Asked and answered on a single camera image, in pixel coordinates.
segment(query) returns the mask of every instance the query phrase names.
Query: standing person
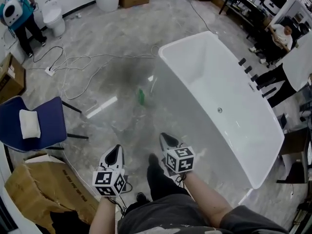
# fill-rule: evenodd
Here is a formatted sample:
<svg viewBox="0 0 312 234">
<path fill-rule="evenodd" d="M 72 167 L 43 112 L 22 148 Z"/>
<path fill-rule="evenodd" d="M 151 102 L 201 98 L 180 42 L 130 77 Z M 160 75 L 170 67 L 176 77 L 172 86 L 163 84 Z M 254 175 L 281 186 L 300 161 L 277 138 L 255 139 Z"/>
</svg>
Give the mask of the standing person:
<svg viewBox="0 0 312 234">
<path fill-rule="evenodd" d="M 292 49 L 293 30 L 289 26 L 283 26 L 281 24 L 274 24 L 269 26 L 269 32 L 265 33 L 259 38 L 253 48 L 249 48 L 249 51 L 257 53 L 260 50 L 263 51 L 266 58 L 260 59 L 260 63 L 275 61 L 279 59 L 283 54 L 288 53 Z"/>
<path fill-rule="evenodd" d="M 293 48 L 280 61 L 281 64 L 256 79 L 258 85 L 271 81 L 271 84 L 284 81 L 281 88 L 268 99 L 271 107 L 275 107 L 288 97 L 294 95 L 309 79 L 312 79 L 312 31 L 298 39 Z"/>
<path fill-rule="evenodd" d="M 149 156 L 147 181 L 154 200 L 143 193 L 118 222 L 118 234 L 287 234 L 282 227 L 245 206 L 233 209 L 193 172 L 183 175 L 189 193 L 164 175 L 156 155 Z M 115 233 L 115 204 L 100 200 L 89 234 Z"/>
<path fill-rule="evenodd" d="M 39 41 L 42 46 L 45 46 L 47 37 L 44 37 L 42 35 L 42 32 L 37 26 L 35 19 L 34 19 L 33 11 L 35 7 L 35 0 L 29 0 L 30 3 L 28 2 L 28 0 L 20 0 L 20 1 L 22 1 L 23 14 L 9 28 L 14 30 L 17 38 L 19 39 L 22 49 L 29 56 L 29 58 L 31 58 L 34 55 L 34 53 L 33 53 L 32 48 L 29 45 L 25 29 L 27 28 L 29 32 L 33 35 L 33 37 L 37 41 Z M 0 5 L 0 20 L 5 26 L 7 26 L 3 18 L 3 9 L 4 9 L 4 4 L 2 3 Z"/>
</svg>

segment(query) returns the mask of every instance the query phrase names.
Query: grey marble floor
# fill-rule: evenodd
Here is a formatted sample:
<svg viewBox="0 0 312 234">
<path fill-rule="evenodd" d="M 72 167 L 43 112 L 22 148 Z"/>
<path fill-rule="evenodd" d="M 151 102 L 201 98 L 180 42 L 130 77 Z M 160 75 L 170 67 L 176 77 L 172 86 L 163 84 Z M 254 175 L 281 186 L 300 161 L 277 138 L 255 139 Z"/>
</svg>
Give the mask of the grey marble floor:
<svg viewBox="0 0 312 234">
<path fill-rule="evenodd" d="M 246 39 L 242 26 L 233 22 L 226 15 L 219 15 L 219 8 L 209 2 L 192 1 L 194 8 L 205 19 L 209 29 L 219 35 L 220 40 L 237 56 L 246 58 L 253 66 L 253 74 L 267 71 L 266 66 L 258 62 L 258 57 L 248 51 L 253 43 Z M 95 5 L 80 11 L 82 18 L 70 15 L 66 18 L 66 33 L 56 39 L 50 31 L 45 31 L 48 43 L 41 48 L 33 42 L 35 59 L 41 57 L 51 47 L 63 46 L 68 57 L 109 53 L 113 55 L 150 54 L 154 45 L 163 46 L 169 42 L 184 38 L 190 32 L 207 30 L 203 21 L 192 9 L 188 0 L 151 0 L 149 4 L 130 9 L 118 9 L 105 14 Z M 58 70 L 53 77 L 43 69 L 51 65 L 59 56 L 60 50 L 54 49 L 43 60 L 33 63 L 27 60 L 27 90 L 22 96 L 30 109 L 61 94 L 65 69 Z M 94 57 L 92 63 L 81 70 L 70 70 L 64 86 L 68 97 L 80 94 L 89 79 L 99 67 L 111 57 Z M 61 64 L 64 55 L 57 62 Z M 115 58 L 103 66 L 93 77 L 86 92 L 80 97 L 68 100 L 63 93 L 63 100 L 80 108 L 82 115 L 64 108 L 67 131 L 73 134 L 87 135 L 88 141 L 67 139 L 62 145 L 70 163 L 80 176 L 91 185 L 92 172 L 96 170 L 101 155 L 113 145 L 120 143 L 125 150 L 125 170 L 133 191 L 123 195 L 126 204 L 134 202 L 138 192 L 149 195 L 146 181 L 147 158 L 149 153 L 161 157 L 158 136 L 160 132 L 169 132 L 183 137 L 186 143 L 192 140 L 184 136 L 179 123 L 166 109 L 157 105 L 150 96 L 152 81 L 148 78 L 154 69 L 153 58 Z M 71 67 L 84 67 L 89 60 L 80 59 Z M 145 103 L 138 102 L 138 91 L 145 94 Z M 111 98 L 117 101 L 91 118 L 90 112 Z M 297 100 L 291 97 L 281 103 L 276 114 L 286 112 L 291 124 L 298 122 Z M 248 192 L 248 188 L 239 188 L 232 183 L 222 182 L 206 165 L 205 150 L 197 150 L 195 171 L 211 187 L 220 192 L 233 206 L 237 206 Z M 62 152 L 49 153 L 63 156 Z M 33 153 L 21 154 L 10 151 L 14 165 Z M 306 185 L 294 185 L 291 197 L 291 185 L 275 184 L 283 174 L 283 166 L 276 161 L 263 186 L 254 190 L 244 201 L 256 212 L 270 217 L 284 227 L 289 227 L 299 202 L 305 197 Z"/>
</svg>

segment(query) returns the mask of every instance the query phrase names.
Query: blue chair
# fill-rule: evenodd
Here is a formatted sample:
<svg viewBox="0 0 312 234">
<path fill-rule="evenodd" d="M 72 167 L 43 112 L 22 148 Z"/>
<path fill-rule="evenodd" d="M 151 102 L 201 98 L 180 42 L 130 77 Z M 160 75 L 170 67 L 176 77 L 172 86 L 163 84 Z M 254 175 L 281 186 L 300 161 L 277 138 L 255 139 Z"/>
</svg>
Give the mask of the blue chair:
<svg viewBox="0 0 312 234">
<path fill-rule="evenodd" d="M 23 139 L 20 129 L 20 110 L 30 111 L 23 99 L 17 96 L 0 104 L 0 141 L 15 151 L 26 153 L 41 149 L 64 150 L 53 145 L 63 142 L 67 137 L 88 139 L 86 136 L 66 132 L 62 105 L 81 113 L 79 109 L 62 101 L 60 97 L 55 97 L 32 110 L 38 114 L 40 138 Z"/>
</svg>

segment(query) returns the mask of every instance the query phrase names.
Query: pillow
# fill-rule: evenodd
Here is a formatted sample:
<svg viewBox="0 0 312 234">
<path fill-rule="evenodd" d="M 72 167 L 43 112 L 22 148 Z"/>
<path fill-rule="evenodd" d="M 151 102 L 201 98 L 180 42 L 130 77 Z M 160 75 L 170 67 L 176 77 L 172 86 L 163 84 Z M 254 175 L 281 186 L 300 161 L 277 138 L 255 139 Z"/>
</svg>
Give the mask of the pillow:
<svg viewBox="0 0 312 234">
<path fill-rule="evenodd" d="M 23 139 L 40 138 L 41 131 L 36 111 L 19 111 L 20 129 Z"/>
</svg>

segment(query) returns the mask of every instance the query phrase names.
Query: electrical cable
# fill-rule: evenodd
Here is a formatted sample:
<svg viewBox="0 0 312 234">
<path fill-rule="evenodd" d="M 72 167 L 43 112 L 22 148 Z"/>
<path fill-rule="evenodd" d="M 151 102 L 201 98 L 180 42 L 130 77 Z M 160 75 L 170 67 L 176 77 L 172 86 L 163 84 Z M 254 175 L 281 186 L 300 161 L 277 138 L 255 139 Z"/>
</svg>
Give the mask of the electrical cable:
<svg viewBox="0 0 312 234">
<path fill-rule="evenodd" d="M 184 185 L 184 180 L 186 179 L 186 173 L 183 173 L 182 176 L 179 175 L 176 179 L 175 179 L 175 184 L 177 186 L 181 186 L 181 183 L 183 183 L 183 188 L 185 188 L 185 185 Z"/>
<path fill-rule="evenodd" d="M 129 182 L 126 182 L 126 184 L 130 185 L 130 186 L 131 186 L 131 189 L 130 189 L 130 190 L 128 190 L 128 191 L 125 191 L 125 192 L 121 192 L 120 194 L 129 193 L 129 192 L 131 192 L 131 191 L 132 191 L 132 189 L 133 189 L 132 184 L 130 184 Z"/>
<path fill-rule="evenodd" d="M 196 14 L 198 14 L 198 16 L 202 19 L 202 21 L 203 21 L 204 24 L 206 25 L 206 28 L 207 28 L 209 31 L 211 31 L 211 30 L 209 29 L 209 27 L 207 26 L 207 23 L 205 22 L 205 20 L 201 17 L 201 15 L 200 15 L 200 14 L 195 10 L 195 8 L 193 7 L 191 0 L 189 0 L 189 3 L 190 3 L 190 5 L 191 5 L 191 7 L 193 8 L 193 10 L 196 12 Z"/>
<path fill-rule="evenodd" d="M 122 215 L 122 216 L 125 215 L 126 210 L 127 210 L 126 207 L 122 207 L 117 201 L 113 200 L 111 197 L 107 197 L 107 199 L 108 199 L 111 203 L 113 203 L 113 204 L 115 204 L 115 205 L 118 205 L 118 207 L 120 208 L 120 213 L 121 213 L 121 215 Z"/>
<path fill-rule="evenodd" d="M 151 58 L 151 59 L 153 59 L 153 58 L 155 58 L 155 57 L 157 56 L 156 54 L 153 53 L 153 49 L 154 49 L 155 47 L 159 48 L 157 45 L 154 45 L 154 46 L 152 46 L 152 48 L 151 48 L 151 53 L 150 53 L 150 54 L 142 54 L 142 55 L 138 55 L 138 56 L 132 56 L 132 55 L 116 56 L 116 55 L 111 55 L 111 54 L 105 53 L 105 54 L 98 54 L 98 55 L 94 55 L 94 56 L 86 56 L 86 55 L 84 55 L 84 56 L 80 56 L 80 57 L 68 57 L 68 58 L 67 58 L 67 55 L 66 55 L 66 52 L 65 52 L 64 48 L 62 48 L 62 47 L 60 47 L 60 46 L 54 46 L 54 47 L 52 47 L 51 49 L 49 49 L 40 59 L 38 59 L 38 60 L 35 61 L 35 57 L 33 57 L 33 62 L 36 63 L 36 62 L 40 61 L 41 59 L 43 59 L 43 57 L 44 57 L 48 52 L 50 52 L 50 51 L 51 51 L 52 49 L 54 49 L 54 48 L 60 48 L 60 49 L 62 49 L 61 55 L 60 55 L 60 56 L 58 57 L 58 59 L 51 65 L 51 67 L 49 68 L 49 70 L 50 70 L 50 71 L 53 70 L 53 71 L 56 72 L 56 71 L 59 70 L 59 69 L 66 69 L 60 96 L 62 97 L 62 95 L 63 95 L 63 93 L 64 93 L 65 96 L 66 96 L 66 98 L 67 98 L 68 100 L 72 100 L 72 99 L 76 99 L 76 98 L 78 98 L 79 96 L 81 96 L 81 95 L 88 89 L 92 78 L 93 78 L 103 67 L 105 67 L 106 65 L 108 65 L 113 59 L 115 59 L 115 58 L 129 58 L 129 59 L 134 59 L 134 58 L 145 58 L 145 59 L 149 59 L 149 58 Z M 54 64 L 60 59 L 60 57 L 63 55 L 63 53 L 65 54 L 65 61 L 64 61 L 63 63 L 61 63 L 60 65 L 54 66 Z M 73 97 L 68 97 L 67 94 L 66 94 L 66 91 L 65 91 L 65 88 L 64 88 L 64 87 L 65 87 L 65 84 L 66 84 L 66 76 L 67 76 L 69 70 L 70 70 L 70 69 L 84 70 L 86 67 L 88 67 L 88 66 L 91 64 L 93 58 L 95 58 L 95 57 L 100 57 L 100 56 L 111 56 L 112 58 L 110 58 L 107 62 L 105 62 L 102 66 L 100 66 L 100 67 L 92 74 L 92 76 L 90 77 L 90 79 L 89 79 L 89 81 L 88 81 L 86 87 L 82 90 L 82 92 L 81 92 L 80 94 L 78 94 L 78 95 L 76 95 L 76 96 L 73 96 Z M 90 61 L 89 61 L 88 64 L 85 65 L 83 68 L 69 67 L 69 64 L 68 64 L 68 60 L 69 60 L 69 59 L 76 59 L 76 60 L 74 60 L 72 63 L 70 63 L 70 64 L 73 64 L 73 63 L 75 63 L 76 61 L 80 60 L 81 58 L 89 58 Z"/>
<path fill-rule="evenodd" d="M 54 65 L 54 64 L 61 58 L 61 56 L 63 55 L 64 49 L 63 49 L 62 47 L 60 47 L 60 46 L 54 46 L 54 47 L 50 48 L 50 49 L 49 49 L 40 59 L 38 59 L 38 60 L 35 60 L 35 56 L 33 56 L 33 62 L 36 63 L 36 62 L 42 60 L 42 59 L 45 57 L 45 55 L 48 54 L 48 53 L 49 53 L 52 49 L 54 49 L 54 48 L 60 48 L 60 49 L 62 50 L 62 53 L 61 53 L 60 56 L 56 59 L 56 61 L 53 62 L 52 66 L 49 68 L 49 71 L 50 71 L 51 68 L 53 67 L 53 65 Z"/>
<path fill-rule="evenodd" d="M 122 199 L 121 195 L 119 195 L 119 197 L 120 197 L 120 199 L 121 199 L 121 201 L 122 201 L 123 205 L 127 208 L 127 206 L 126 206 L 125 202 L 123 201 L 123 199 Z"/>
</svg>

